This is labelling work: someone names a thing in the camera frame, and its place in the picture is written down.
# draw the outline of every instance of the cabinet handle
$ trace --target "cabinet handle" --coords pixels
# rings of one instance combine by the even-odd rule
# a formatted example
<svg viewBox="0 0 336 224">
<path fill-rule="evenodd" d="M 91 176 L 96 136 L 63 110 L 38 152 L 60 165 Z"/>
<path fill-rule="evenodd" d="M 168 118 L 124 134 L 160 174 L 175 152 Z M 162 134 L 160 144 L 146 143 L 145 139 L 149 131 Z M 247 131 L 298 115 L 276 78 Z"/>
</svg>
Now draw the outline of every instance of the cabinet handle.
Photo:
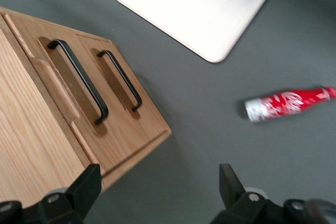
<svg viewBox="0 0 336 224">
<path fill-rule="evenodd" d="M 124 81 L 126 82 L 127 86 L 129 87 L 129 89 L 131 90 L 132 94 L 134 95 L 134 97 L 135 97 L 135 99 L 136 99 L 136 101 L 137 101 L 138 104 L 135 107 L 132 108 L 132 111 L 136 111 L 142 105 L 142 99 L 141 99 L 139 93 L 137 92 L 137 90 L 135 89 L 135 87 L 133 86 L 133 84 L 131 83 L 130 79 L 127 77 L 127 75 L 124 72 L 124 70 L 121 68 L 119 62 L 117 61 L 117 59 L 115 58 L 115 56 L 113 55 L 113 53 L 111 53 L 109 50 L 103 50 L 103 51 L 99 52 L 97 54 L 97 56 L 98 57 L 102 57 L 104 54 L 107 54 L 110 57 L 111 61 L 113 62 L 113 64 L 117 68 L 117 70 L 119 71 L 119 74 L 124 79 Z"/>
<path fill-rule="evenodd" d="M 96 125 L 100 124 L 109 114 L 109 109 L 108 109 L 106 103 L 104 102 L 103 98 L 100 96 L 96 87 L 91 82 L 90 78 L 86 74 L 82 65 L 79 63 L 75 54 L 72 52 L 71 48 L 69 47 L 69 45 L 64 40 L 54 39 L 53 41 L 51 41 L 48 44 L 47 47 L 49 49 L 55 49 L 58 45 L 62 48 L 62 50 L 64 51 L 64 53 L 66 54 L 66 56 L 70 60 L 71 64 L 73 65 L 76 72 L 78 73 L 80 79 L 83 81 L 86 88 L 88 89 L 88 91 L 92 95 L 94 101 L 96 102 L 97 106 L 99 107 L 100 112 L 101 112 L 101 117 L 99 117 L 97 120 L 95 120 L 95 124 Z"/>
</svg>

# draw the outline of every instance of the red aluminum bottle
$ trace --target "red aluminum bottle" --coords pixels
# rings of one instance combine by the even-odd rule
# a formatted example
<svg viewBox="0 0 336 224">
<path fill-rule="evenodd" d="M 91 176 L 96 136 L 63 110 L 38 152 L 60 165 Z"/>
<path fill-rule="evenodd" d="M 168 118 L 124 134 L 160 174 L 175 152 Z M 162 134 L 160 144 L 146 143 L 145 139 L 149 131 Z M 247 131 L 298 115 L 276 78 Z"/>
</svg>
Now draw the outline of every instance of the red aluminum bottle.
<svg viewBox="0 0 336 224">
<path fill-rule="evenodd" d="M 248 118 L 252 122 L 265 121 L 279 116 L 298 114 L 317 103 L 336 98 L 336 88 L 290 90 L 269 97 L 245 102 Z"/>
</svg>

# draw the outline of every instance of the white tray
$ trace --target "white tray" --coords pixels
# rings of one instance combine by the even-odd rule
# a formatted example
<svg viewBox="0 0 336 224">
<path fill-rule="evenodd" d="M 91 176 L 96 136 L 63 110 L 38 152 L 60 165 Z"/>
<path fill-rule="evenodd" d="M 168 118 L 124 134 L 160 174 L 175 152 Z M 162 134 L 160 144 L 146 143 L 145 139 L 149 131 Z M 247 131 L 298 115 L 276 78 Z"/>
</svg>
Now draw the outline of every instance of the white tray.
<svg viewBox="0 0 336 224">
<path fill-rule="evenodd" d="M 210 62 L 223 60 L 265 0 L 118 0 Z"/>
</svg>

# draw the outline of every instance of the gray floor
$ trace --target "gray floor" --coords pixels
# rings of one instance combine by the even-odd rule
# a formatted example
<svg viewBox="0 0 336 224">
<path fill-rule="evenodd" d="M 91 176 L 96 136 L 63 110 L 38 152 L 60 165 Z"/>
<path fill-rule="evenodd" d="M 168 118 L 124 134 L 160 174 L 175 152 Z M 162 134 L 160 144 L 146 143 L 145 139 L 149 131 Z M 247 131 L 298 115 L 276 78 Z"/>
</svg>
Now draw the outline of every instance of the gray floor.
<svg viewBox="0 0 336 224">
<path fill-rule="evenodd" d="M 116 0 L 0 0 L 115 42 L 173 135 L 103 193 L 87 223 L 209 223 L 224 208 L 218 166 L 245 186 L 336 202 L 336 102 L 252 124 L 241 104 L 336 85 L 336 0 L 268 0 L 229 56 L 211 64 Z"/>
</svg>

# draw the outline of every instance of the wooden cabinet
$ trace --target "wooden cabinet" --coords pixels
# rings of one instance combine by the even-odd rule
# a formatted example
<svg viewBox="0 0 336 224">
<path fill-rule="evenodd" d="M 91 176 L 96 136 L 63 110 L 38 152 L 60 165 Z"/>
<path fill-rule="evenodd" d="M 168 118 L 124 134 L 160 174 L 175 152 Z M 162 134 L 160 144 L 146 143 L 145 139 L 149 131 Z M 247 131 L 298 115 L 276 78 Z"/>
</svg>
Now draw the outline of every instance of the wooden cabinet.
<svg viewBox="0 0 336 224">
<path fill-rule="evenodd" d="M 30 205 L 67 187 L 89 163 L 100 164 L 108 187 L 171 134 L 110 40 L 4 8 L 0 12 L 0 81 L 6 83 L 0 123 L 8 129 L 0 136 L 6 155 L 0 182 L 8 185 L 0 201 L 14 197 Z M 107 109 L 108 116 L 99 120 Z M 30 179 L 38 183 L 27 188 Z"/>
</svg>

